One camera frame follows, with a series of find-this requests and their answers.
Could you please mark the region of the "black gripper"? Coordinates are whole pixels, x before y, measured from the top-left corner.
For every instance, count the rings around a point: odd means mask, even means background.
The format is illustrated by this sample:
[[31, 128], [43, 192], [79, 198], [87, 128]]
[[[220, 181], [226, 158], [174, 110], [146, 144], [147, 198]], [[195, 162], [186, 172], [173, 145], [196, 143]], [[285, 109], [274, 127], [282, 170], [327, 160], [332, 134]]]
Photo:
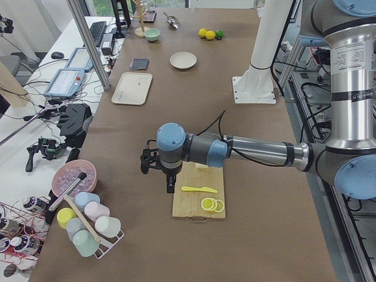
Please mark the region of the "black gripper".
[[167, 193], [174, 193], [176, 176], [180, 172], [180, 166], [172, 168], [172, 169], [163, 167], [162, 172], [166, 175], [166, 190], [167, 190]]

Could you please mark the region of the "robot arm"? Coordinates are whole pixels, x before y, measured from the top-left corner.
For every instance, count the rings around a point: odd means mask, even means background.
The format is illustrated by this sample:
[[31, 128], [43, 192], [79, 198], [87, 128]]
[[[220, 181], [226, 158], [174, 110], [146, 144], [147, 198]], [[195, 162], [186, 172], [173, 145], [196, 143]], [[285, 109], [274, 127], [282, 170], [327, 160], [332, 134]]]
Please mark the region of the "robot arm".
[[152, 155], [174, 192], [183, 162], [222, 167], [229, 158], [270, 167], [295, 167], [312, 173], [345, 196], [375, 197], [375, 2], [305, 1], [300, 38], [303, 45], [330, 49], [329, 118], [311, 112], [300, 134], [312, 142], [297, 145], [222, 133], [186, 133], [177, 123], [162, 125]]

